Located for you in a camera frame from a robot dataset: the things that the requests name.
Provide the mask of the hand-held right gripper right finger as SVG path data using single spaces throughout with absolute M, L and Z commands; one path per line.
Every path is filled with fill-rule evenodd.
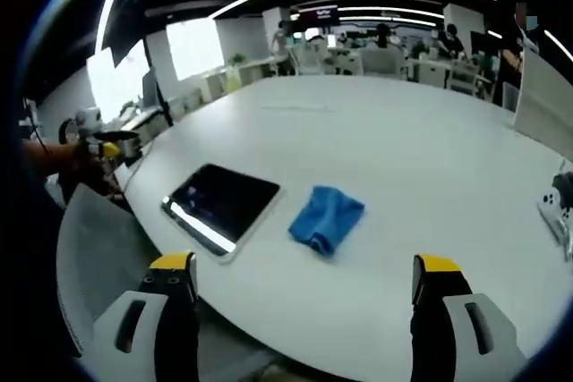
M 412 306 L 413 381 L 511 381 L 526 365 L 514 324 L 452 260 L 414 256 Z

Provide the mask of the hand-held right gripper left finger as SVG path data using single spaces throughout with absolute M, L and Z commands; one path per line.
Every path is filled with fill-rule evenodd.
M 153 261 L 138 288 L 119 296 L 97 319 L 91 373 L 97 381 L 197 381 L 195 254 Z

